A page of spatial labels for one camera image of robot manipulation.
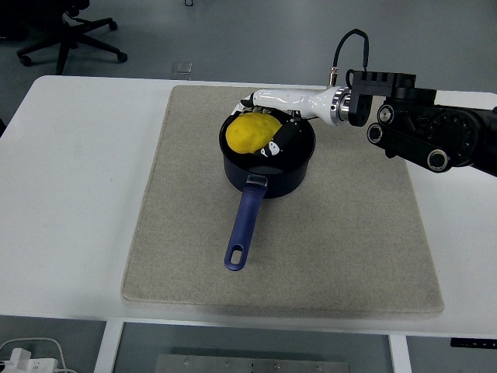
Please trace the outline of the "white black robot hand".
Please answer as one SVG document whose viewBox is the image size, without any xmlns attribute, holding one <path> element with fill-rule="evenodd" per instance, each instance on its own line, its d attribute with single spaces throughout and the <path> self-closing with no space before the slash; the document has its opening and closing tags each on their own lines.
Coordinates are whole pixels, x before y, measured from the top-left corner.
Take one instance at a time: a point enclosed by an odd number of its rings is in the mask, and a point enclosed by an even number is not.
<svg viewBox="0 0 497 373">
<path fill-rule="evenodd" d="M 301 136 L 304 119 L 331 125 L 347 121 L 348 94 L 341 88 L 257 90 L 233 109 L 225 132 L 228 147 L 241 155 L 276 157 Z"/>
</svg>

